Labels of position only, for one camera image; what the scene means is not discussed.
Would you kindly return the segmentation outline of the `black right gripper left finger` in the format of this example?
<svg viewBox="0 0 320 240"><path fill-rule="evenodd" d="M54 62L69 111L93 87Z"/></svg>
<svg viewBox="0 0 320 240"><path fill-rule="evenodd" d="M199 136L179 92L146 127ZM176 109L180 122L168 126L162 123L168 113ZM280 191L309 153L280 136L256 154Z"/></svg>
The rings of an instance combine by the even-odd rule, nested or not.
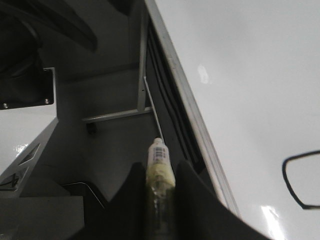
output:
<svg viewBox="0 0 320 240"><path fill-rule="evenodd" d="M82 233L83 240L141 240L146 170L135 162L107 209Z"/></svg>

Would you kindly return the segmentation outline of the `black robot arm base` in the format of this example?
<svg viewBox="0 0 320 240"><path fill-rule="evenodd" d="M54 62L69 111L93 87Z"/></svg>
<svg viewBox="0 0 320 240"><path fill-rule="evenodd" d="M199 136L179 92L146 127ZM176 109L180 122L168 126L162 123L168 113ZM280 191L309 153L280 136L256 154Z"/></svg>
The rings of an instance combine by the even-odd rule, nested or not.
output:
<svg viewBox="0 0 320 240"><path fill-rule="evenodd" d="M0 2L0 108L36 107L54 103L54 73L44 68L43 42L33 22L95 51L92 29L64 0L2 0Z"/></svg>

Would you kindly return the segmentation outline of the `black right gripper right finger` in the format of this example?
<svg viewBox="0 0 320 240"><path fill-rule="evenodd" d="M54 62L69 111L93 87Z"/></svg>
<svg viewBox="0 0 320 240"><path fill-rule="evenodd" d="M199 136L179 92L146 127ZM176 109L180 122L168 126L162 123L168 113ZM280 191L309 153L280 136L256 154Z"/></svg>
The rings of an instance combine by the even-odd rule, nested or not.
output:
<svg viewBox="0 0 320 240"><path fill-rule="evenodd" d="M191 164L176 168L175 207L180 240L267 240L229 211L204 184Z"/></svg>

